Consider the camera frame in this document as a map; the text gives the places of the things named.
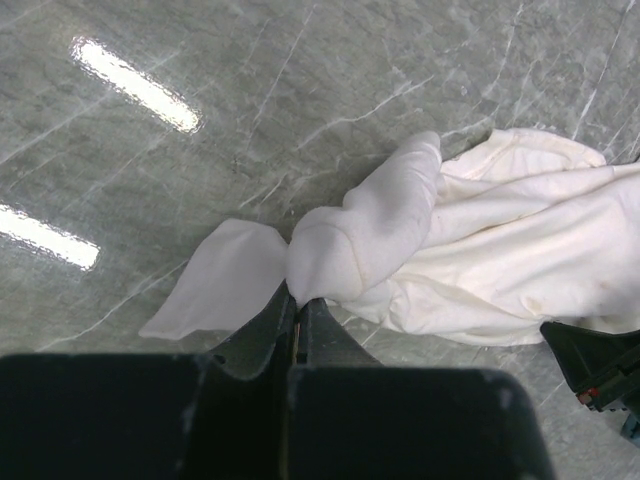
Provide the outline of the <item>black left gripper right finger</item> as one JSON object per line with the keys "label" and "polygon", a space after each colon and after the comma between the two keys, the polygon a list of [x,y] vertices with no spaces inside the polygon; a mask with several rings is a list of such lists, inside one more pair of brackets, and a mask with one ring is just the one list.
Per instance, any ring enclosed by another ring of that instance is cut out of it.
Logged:
{"label": "black left gripper right finger", "polygon": [[289,479],[551,479],[526,391],[484,368],[380,364],[315,300],[287,385]]}

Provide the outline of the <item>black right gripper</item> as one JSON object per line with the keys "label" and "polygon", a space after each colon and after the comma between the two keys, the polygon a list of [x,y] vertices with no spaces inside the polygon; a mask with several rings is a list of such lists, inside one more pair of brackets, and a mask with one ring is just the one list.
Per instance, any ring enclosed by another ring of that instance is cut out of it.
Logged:
{"label": "black right gripper", "polygon": [[621,435],[639,438],[639,332],[611,334],[545,322],[547,342],[577,400],[591,411],[626,411]]}

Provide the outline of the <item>cream white t shirt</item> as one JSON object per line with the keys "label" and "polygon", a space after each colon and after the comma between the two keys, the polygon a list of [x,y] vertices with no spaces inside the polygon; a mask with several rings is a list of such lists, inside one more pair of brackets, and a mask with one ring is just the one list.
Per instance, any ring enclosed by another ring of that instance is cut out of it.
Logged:
{"label": "cream white t shirt", "polygon": [[540,130],[496,130],[448,161],[435,133],[415,135],[289,239],[221,223],[140,335],[237,330],[279,287],[298,306],[325,299],[389,330],[469,345],[536,344],[548,320],[634,331],[639,166]]}

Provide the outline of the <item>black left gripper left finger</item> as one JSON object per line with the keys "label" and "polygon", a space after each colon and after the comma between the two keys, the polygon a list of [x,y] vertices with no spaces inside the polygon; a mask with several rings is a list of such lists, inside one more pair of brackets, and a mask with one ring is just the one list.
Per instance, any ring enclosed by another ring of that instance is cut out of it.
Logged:
{"label": "black left gripper left finger", "polygon": [[285,289],[196,354],[1,360],[5,479],[274,479],[295,308]]}

